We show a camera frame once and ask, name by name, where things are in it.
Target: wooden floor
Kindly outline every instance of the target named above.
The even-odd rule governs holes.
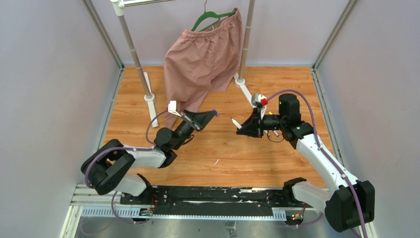
[[[157,113],[162,112],[167,107],[163,68],[153,66],[144,67],[144,70],[149,74],[152,91],[157,97]],[[318,133],[331,150],[309,68],[247,67],[244,78],[252,94],[258,92],[269,97],[286,88],[302,92],[314,110]],[[143,96],[144,91],[135,68],[127,67],[110,119],[106,142],[117,138],[127,145],[150,146],[145,139],[150,117]],[[303,120],[310,121],[307,107],[303,100],[299,100]],[[276,97],[269,103],[268,110],[277,113],[277,103]],[[164,169],[132,169],[130,172],[143,174],[155,185],[279,187],[289,179],[304,177],[316,186],[325,187],[312,165],[288,142],[273,143],[267,137],[250,138],[235,134],[236,127],[230,118],[242,123],[252,110],[233,81],[226,92],[210,92],[200,111],[213,109],[218,111],[219,116],[213,118],[202,132],[194,132],[194,139],[176,151],[178,158],[172,165]],[[164,126],[163,117],[158,121],[158,128]],[[151,140],[155,138],[158,128],[151,129]]]

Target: elastic waistband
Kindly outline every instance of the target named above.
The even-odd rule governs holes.
[[[216,25],[220,24],[217,28],[211,31],[201,31],[201,32],[194,32],[190,30],[184,30],[182,32],[182,37],[187,39],[198,39],[198,38],[206,38],[211,37],[217,33],[219,33],[221,30],[226,29],[233,21],[240,19],[241,13],[239,13],[239,9],[234,8],[235,14],[233,14],[230,17],[227,17],[220,22],[218,22]]]

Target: metal floor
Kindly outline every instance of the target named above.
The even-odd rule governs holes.
[[[315,212],[305,214],[306,222],[317,218]],[[86,236],[80,230],[83,223],[85,233],[94,234],[111,224],[97,235]],[[79,223],[75,238],[354,238],[351,231],[337,233],[325,218],[314,225],[297,230],[284,227],[283,222],[268,221],[217,221],[155,219],[145,224],[132,225],[116,218],[91,217]]]

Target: red light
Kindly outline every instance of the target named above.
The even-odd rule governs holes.
[[[267,99],[261,99],[261,105],[263,105],[263,106],[265,106],[265,105],[267,105],[268,104],[268,101],[267,101]]]

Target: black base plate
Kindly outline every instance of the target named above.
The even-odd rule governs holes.
[[[272,207],[290,207],[282,189],[251,187],[149,186],[138,197],[125,194],[120,203],[151,205],[153,195],[158,197],[154,213],[163,215],[272,216]]]

